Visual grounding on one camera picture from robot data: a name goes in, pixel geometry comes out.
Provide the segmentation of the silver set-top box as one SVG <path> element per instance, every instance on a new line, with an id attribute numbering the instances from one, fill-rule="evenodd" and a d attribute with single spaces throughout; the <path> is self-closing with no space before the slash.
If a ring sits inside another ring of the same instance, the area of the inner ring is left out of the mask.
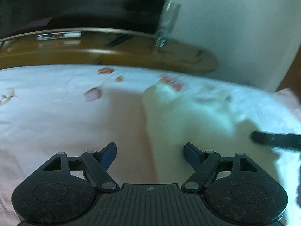
<path id="1" fill-rule="evenodd" d="M 37 40 L 53 40 L 53 39 L 66 39 L 66 38 L 80 38 L 82 36 L 81 31 L 66 31 L 66 32 L 54 32 L 37 35 Z"/>

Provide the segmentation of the white knit sweater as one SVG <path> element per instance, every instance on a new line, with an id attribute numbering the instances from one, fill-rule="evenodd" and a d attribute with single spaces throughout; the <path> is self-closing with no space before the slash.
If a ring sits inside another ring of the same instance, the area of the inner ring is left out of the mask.
<path id="1" fill-rule="evenodd" d="M 277 182 L 281 181 L 275 164 L 279 155 L 251 141 L 251 133 L 258 127 L 230 100 L 193 96 L 158 84 L 143 92 L 142 102 L 160 183 L 182 184 L 192 174 L 183 155 L 187 142 L 224 157 L 245 153 Z"/>

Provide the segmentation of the floral white bed sheet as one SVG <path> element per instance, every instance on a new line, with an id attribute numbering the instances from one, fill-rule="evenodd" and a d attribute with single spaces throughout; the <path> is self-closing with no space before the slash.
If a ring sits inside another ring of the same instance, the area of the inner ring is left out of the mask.
<path id="1" fill-rule="evenodd" d="M 193 96 L 220 96 L 262 132 L 300 133 L 281 97 L 200 76 L 130 67 L 46 65 L 1 71 L 1 225 L 17 225 L 13 190 L 57 152 L 79 156 L 117 145 L 109 174 L 117 183 L 160 183 L 146 127 L 142 94 L 165 84 Z M 288 194 L 285 225 L 300 225 L 300 153 L 271 148 Z"/>

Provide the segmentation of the large curved black television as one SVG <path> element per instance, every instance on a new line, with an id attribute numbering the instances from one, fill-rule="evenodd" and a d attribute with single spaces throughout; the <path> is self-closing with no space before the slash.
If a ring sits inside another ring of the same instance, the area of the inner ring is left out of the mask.
<path id="1" fill-rule="evenodd" d="M 1 0 L 1 38 L 71 28 L 153 34 L 166 0 Z"/>

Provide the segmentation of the glass table lamp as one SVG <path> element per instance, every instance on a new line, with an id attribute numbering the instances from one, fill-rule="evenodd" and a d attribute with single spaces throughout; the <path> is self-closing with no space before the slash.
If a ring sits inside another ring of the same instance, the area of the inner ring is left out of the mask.
<path id="1" fill-rule="evenodd" d="M 155 49 L 163 47 L 166 43 L 176 24 L 180 9 L 180 3 L 168 1 L 164 5 L 156 32 Z"/>

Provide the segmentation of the wooden TV stand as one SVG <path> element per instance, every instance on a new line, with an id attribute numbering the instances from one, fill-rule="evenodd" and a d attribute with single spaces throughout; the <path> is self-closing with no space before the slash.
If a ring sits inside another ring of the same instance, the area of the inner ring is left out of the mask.
<path id="1" fill-rule="evenodd" d="M 37 35 L 81 31 L 80 38 L 37 40 Z M 207 49 L 167 39 L 155 49 L 150 34 L 114 29 L 57 29 L 1 39 L 1 69 L 33 65 L 84 64 L 129 66 L 205 74 L 219 62 Z"/>

